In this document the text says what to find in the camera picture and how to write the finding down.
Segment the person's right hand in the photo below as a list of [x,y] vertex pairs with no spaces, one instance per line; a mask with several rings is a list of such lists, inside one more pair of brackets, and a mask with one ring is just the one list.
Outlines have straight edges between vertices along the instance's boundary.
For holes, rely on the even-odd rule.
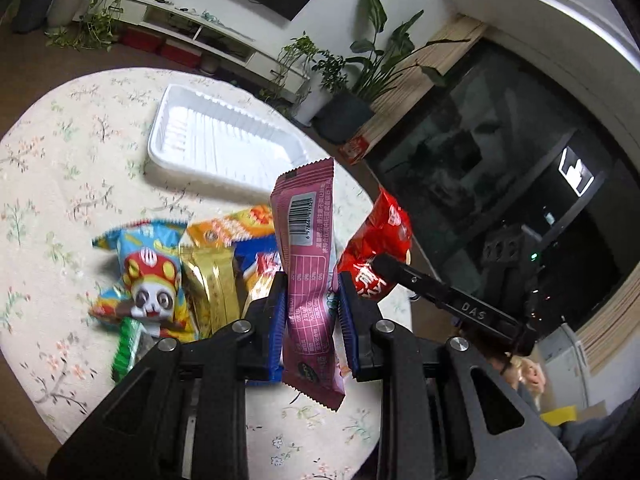
[[526,390],[536,402],[544,394],[547,379],[541,366],[533,360],[492,356],[488,361],[513,389]]

